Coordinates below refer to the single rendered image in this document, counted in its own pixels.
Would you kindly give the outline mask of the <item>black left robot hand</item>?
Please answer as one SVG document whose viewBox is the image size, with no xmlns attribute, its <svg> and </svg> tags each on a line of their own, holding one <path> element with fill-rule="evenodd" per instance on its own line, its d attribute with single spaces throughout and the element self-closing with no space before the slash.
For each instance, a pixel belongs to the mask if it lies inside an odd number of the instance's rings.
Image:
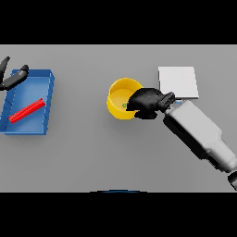
<svg viewBox="0 0 237 237">
<path fill-rule="evenodd" d="M 29 66 L 24 65 L 17 73 L 15 73 L 14 75 L 10 76 L 7 79 L 4 79 L 6 66 L 9 60 L 10 57 L 7 56 L 0 63 L 0 91 L 9 91 L 13 89 L 20 83 L 24 82 L 29 75 Z"/>
</svg>

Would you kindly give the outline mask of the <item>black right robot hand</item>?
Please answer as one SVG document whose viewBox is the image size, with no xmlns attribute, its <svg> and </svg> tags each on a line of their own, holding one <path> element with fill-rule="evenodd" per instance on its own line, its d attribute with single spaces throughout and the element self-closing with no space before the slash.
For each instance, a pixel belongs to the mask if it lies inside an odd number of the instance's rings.
<svg viewBox="0 0 237 237">
<path fill-rule="evenodd" d="M 127 103 L 127 111 L 134 111 L 138 119 L 156 119 L 157 111 L 166 112 L 175 102 L 175 94 L 163 94 L 155 88 L 141 88 L 137 90 Z"/>
</svg>

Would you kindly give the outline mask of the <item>yellow bowl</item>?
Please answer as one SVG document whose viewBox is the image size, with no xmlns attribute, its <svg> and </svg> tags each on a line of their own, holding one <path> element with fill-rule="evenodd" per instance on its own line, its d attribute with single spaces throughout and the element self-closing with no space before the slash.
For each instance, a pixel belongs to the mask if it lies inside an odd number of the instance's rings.
<svg viewBox="0 0 237 237">
<path fill-rule="evenodd" d="M 130 97 L 143 86 L 135 79 L 120 78 L 109 88 L 106 106 L 110 114 L 119 120 L 130 120 L 134 118 L 135 111 L 127 111 L 122 104 L 128 104 Z"/>
</svg>

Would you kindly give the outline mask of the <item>red beaker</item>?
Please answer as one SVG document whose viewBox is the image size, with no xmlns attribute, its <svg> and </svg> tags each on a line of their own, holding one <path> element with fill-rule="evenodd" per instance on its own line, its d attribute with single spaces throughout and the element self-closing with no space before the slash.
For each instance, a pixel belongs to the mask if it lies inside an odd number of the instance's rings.
<svg viewBox="0 0 237 237">
<path fill-rule="evenodd" d="M 45 106 L 45 102 L 42 98 L 34 101 L 33 103 L 23 107 L 20 111 L 17 111 L 13 115 L 10 115 L 8 120 L 11 123 L 15 123 L 25 117 L 27 117 L 29 114 L 32 114 L 33 112 L 37 111 L 38 109 Z"/>
</svg>

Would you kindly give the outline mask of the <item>pale square measuring scale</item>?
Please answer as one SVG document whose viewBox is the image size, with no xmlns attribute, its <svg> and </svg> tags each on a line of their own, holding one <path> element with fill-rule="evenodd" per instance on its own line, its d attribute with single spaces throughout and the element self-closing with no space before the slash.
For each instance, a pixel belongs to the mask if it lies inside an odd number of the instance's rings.
<svg viewBox="0 0 237 237">
<path fill-rule="evenodd" d="M 173 92 L 176 99 L 198 99 L 194 67 L 159 67 L 159 89 L 163 94 Z"/>
</svg>

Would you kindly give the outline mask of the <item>blue tray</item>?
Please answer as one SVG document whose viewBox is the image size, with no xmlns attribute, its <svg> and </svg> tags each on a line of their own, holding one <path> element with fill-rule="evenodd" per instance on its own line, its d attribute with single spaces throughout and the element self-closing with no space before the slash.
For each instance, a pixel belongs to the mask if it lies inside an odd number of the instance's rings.
<svg viewBox="0 0 237 237">
<path fill-rule="evenodd" d="M 6 92 L 0 113 L 0 133 L 5 135 L 46 135 L 55 77 L 51 69 L 30 69 L 28 78 Z M 44 106 L 11 123 L 9 117 L 42 98 Z"/>
</svg>

